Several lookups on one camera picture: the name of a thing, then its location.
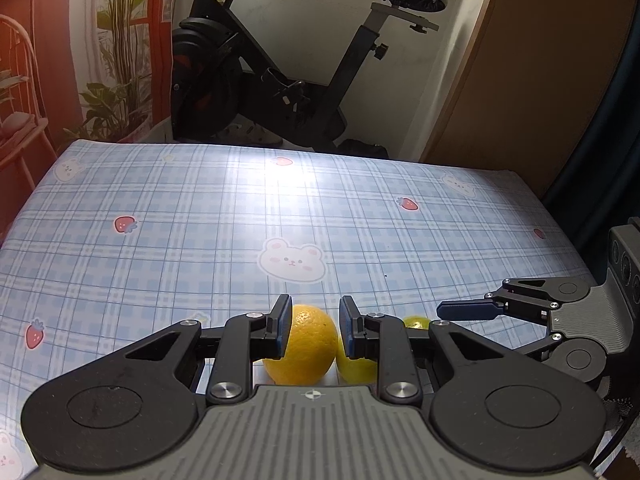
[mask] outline adjustment knob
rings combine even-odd
[[[376,59],[382,59],[383,57],[385,57],[387,50],[389,50],[388,45],[380,43],[373,51],[373,57],[375,57]]]

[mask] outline potted plant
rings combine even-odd
[[[65,129],[71,139],[135,141],[150,115],[151,93],[146,80],[145,57],[148,40],[132,23],[146,0],[106,0],[97,11],[100,53],[108,75],[115,83],[89,83],[80,92],[86,119],[73,130]]]

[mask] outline bear print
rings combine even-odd
[[[22,460],[11,445],[9,435],[0,431],[0,479],[18,480],[22,475]]]
[[[68,158],[66,160],[60,160],[56,164],[56,169],[53,170],[53,172],[60,182],[69,182],[82,170],[84,170],[84,167],[80,165],[76,158]]]
[[[315,245],[293,247],[281,238],[265,242],[258,266],[269,276],[286,282],[319,282],[326,272],[320,248]]]
[[[476,197],[476,190],[471,186],[471,184],[462,182],[461,180],[456,179],[453,175],[445,175],[441,180],[445,186],[450,187],[467,198]]]

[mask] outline yellow citrus fruit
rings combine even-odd
[[[335,359],[338,341],[334,322],[315,306],[294,305],[287,350],[282,359],[263,359],[276,384],[316,384]]]
[[[427,330],[431,319],[424,316],[407,316],[402,321],[404,321],[404,326],[407,328],[421,328]]]
[[[349,384],[371,384],[378,378],[378,363],[369,359],[349,359],[344,353],[342,340],[338,338],[335,355],[338,373]]]

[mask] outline plaid tablecloth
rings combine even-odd
[[[558,275],[593,283],[507,171],[79,140],[0,249],[0,478],[34,467],[19,426],[34,389],[178,320],[221,326],[283,292],[336,323],[344,294],[364,312],[433,319],[440,301],[503,278]],[[510,347],[544,333],[513,319],[470,327]]]

